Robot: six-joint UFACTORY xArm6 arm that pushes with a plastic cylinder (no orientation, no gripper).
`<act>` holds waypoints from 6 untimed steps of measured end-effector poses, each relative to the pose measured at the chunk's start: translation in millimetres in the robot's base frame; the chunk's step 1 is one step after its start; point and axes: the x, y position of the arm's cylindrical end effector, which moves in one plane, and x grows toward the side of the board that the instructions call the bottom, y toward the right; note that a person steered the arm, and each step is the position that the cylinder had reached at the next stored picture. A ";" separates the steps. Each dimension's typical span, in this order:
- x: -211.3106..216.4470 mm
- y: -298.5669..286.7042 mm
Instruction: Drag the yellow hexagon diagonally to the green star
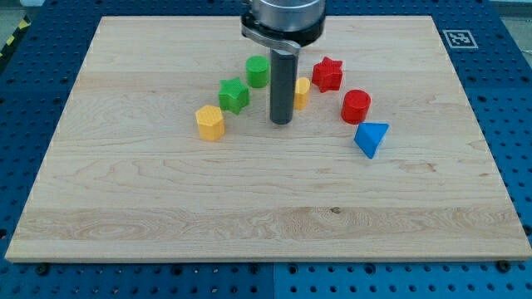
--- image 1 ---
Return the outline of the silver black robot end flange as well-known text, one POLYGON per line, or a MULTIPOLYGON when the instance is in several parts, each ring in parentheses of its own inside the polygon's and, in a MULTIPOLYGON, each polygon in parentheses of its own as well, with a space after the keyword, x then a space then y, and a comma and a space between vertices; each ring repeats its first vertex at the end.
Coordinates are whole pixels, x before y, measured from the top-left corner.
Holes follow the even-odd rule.
POLYGON ((325 0, 248 0, 244 5, 242 35, 271 50, 297 56, 322 35, 325 0))

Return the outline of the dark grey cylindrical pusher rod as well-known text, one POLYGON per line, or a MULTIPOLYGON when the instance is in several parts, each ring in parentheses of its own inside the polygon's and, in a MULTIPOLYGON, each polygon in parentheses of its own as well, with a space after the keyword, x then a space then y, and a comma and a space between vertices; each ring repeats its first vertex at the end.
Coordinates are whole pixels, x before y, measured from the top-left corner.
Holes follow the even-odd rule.
POLYGON ((270 50, 270 120, 286 125, 293 118, 298 57, 288 51, 270 50))

